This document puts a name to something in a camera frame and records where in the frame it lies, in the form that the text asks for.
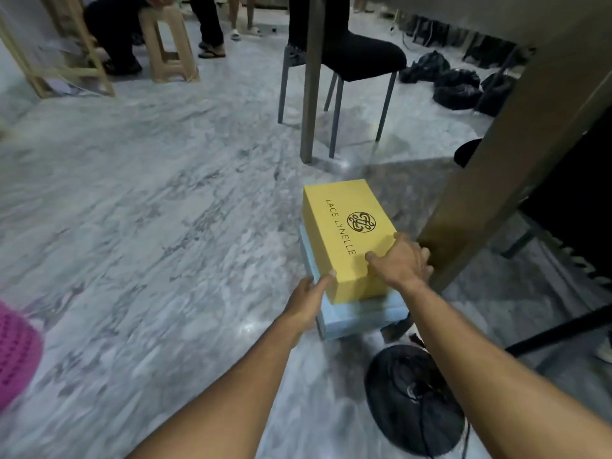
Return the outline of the wooden frame stand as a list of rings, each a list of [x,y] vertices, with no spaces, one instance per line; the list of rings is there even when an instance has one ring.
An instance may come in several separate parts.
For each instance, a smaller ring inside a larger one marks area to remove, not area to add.
[[[115,96],[82,0],[0,0],[0,40],[40,98]]]

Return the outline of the black chair with metal frame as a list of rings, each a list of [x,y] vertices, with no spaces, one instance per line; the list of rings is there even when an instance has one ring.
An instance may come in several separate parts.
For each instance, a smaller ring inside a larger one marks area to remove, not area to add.
[[[502,257],[513,258],[540,237],[612,293],[612,106],[517,210],[529,228],[500,253]]]

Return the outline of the pink knitted cloth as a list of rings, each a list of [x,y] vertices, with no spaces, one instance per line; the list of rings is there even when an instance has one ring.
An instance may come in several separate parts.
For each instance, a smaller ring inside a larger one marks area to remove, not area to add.
[[[34,378],[43,354],[43,339],[28,319],[0,301],[0,413]]]

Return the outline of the person's right hand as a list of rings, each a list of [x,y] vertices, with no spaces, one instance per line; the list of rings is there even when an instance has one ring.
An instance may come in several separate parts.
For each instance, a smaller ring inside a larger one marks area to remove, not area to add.
[[[386,285],[411,298],[428,287],[434,267],[429,264],[430,250],[421,247],[404,232],[394,233],[394,243],[387,251],[393,258],[389,272],[372,272]]]

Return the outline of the slim grey metal table leg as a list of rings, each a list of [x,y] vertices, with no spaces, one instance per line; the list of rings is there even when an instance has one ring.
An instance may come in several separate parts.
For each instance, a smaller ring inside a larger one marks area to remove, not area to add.
[[[305,164],[310,164],[312,161],[315,138],[319,76],[324,43],[325,7],[326,0],[309,1],[300,148],[300,158]]]

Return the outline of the light blue box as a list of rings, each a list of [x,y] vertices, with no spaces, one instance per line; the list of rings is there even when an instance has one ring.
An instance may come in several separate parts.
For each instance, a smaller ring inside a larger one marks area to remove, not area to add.
[[[380,330],[409,316],[401,295],[394,290],[385,297],[333,305],[324,295],[317,315],[321,338],[326,341]]]

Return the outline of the yellow shoe box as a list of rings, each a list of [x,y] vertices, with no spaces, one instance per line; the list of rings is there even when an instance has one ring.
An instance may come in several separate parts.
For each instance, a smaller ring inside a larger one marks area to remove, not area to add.
[[[388,294],[388,286],[370,271],[365,254],[384,256],[396,229],[366,180],[304,186],[302,222],[319,273],[335,271],[335,281],[326,291],[331,304]]]

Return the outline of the person's left forearm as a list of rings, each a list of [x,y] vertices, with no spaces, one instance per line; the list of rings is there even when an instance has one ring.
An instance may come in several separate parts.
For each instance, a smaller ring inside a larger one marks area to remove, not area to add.
[[[126,459],[254,459],[291,351],[313,320],[282,313],[225,374]]]

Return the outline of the black upholstered chair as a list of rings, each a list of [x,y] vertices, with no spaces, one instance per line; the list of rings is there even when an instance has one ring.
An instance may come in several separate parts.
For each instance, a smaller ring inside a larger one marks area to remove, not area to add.
[[[289,35],[283,54],[278,123],[283,122],[289,69],[306,64],[309,8],[310,0],[289,0]],[[329,110],[333,94],[336,94],[329,158],[335,156],[344,83],[390,75],[375,138],[378,142],[398,72],[407,66],[406,56],[399,46],[351,32],[348,28],[349,9],[349,0],[326,0],[322,64],[333,72],[333,76],[325,100],[325,112]]]

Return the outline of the person's left hand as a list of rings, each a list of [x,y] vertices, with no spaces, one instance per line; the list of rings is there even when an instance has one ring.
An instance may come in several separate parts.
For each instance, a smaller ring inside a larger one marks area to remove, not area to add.
[[[303,277],[291,293],[281,314],[281,320],[289,324],[298,337],[314,326],[320,312],[325,293],[314,293],[313,286],[316,284],[314,277]]]

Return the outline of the black plastic bag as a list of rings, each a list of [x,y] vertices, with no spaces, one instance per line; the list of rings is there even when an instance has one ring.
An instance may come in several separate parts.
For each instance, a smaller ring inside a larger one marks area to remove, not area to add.
[[[403,84],[415,84],[417,82],[435,82],[442,74],[450,70],[450,63],[438,51],[432,51],[414,61],[411,66],[402,69],[398,74],[398,80]]]
[[[480,98],[476,110],[490,117],[496,117],[503,108],[506,99],[515,88],[517,79],[510,75],[491,74],[482,81],[483,96]]]
[[[433,83],[433,101],[454,111],[473,109],[482,95],[480,77],[470,69],[449,69]]]

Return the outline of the person's right forearm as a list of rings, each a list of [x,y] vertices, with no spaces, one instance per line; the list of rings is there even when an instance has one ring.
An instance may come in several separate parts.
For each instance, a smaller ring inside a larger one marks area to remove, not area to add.
[[[612,426],[494,345],[420,280],[394,283],[496,459],[612,459]]]

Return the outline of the wide brown table leg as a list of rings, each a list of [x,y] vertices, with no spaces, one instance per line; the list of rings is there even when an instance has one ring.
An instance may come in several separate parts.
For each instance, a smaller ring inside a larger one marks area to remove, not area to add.
[[[444,291],[612,101],[612,37],[538,49],[418,236]]]

